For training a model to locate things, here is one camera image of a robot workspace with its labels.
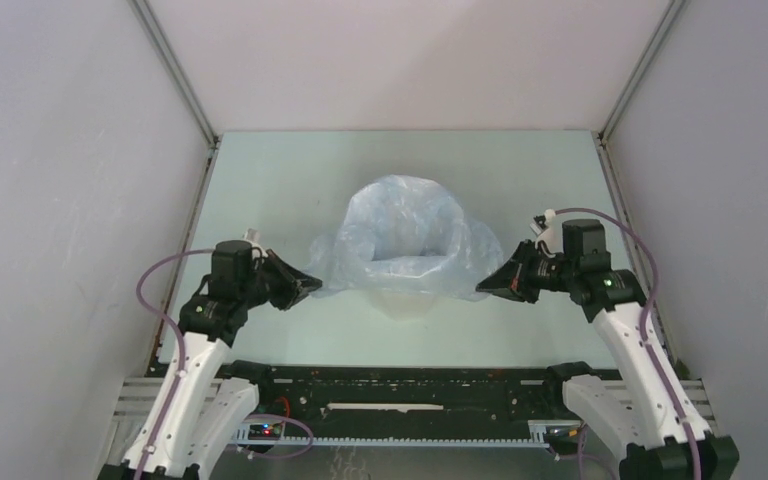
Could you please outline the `white octagonal trash bin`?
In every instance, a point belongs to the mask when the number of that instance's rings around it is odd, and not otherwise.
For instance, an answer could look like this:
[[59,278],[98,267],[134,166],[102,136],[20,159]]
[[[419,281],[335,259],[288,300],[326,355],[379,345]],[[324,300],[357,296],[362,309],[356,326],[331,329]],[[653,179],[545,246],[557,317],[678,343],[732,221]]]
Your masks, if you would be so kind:
[[386,290],[371,291],[367,297],[375,309],[394,321],[413,321],[424,318],[438,302],[438,297],[435,295]]

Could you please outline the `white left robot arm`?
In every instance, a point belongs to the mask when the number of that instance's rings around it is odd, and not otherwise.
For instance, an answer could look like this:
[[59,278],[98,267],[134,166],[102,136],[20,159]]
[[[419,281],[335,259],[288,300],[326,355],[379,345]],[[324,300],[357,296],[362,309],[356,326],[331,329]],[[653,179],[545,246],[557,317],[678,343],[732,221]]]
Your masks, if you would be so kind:
[[286,311],[322,282],[255,241],[223,241],[205,252],[210,270],[178,319],[158,314],[175,336],[175,353],[140,432],[119,464],[102,467],[102,479],[207,479],[243,421],[275,406],[263,366],[222,381],[212,404],[204,402],[249,311],[264,304]]

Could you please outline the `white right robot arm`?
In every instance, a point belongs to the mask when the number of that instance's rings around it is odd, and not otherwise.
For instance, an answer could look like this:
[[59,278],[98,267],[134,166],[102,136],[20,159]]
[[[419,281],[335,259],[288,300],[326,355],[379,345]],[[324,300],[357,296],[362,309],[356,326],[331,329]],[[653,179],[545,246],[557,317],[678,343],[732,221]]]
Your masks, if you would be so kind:
[[536,238],[476,289],[530,304],[543,291],[567,294],[607,346],[630,401],[585,364],[568,363],[550,370],[545,411],[579,417],[611,450],[620,479],[731,478],[740,460],[734,440],[714,432],[682,386],[655,333],[653,302],[632,271],[613,267],[602,222],[554,217],[535,217]]

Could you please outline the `blue plastic trash bag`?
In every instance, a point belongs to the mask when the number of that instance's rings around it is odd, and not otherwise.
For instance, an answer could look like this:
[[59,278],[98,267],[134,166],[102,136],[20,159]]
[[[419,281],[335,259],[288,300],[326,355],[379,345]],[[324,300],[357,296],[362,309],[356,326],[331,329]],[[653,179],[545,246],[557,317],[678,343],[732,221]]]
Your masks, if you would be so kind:
[[497,236],[436,181],[380,177],[349,200],[340,225],[316,238],[306,273],[321,293],[348,290],[479,301],[477,284],[505,257]]

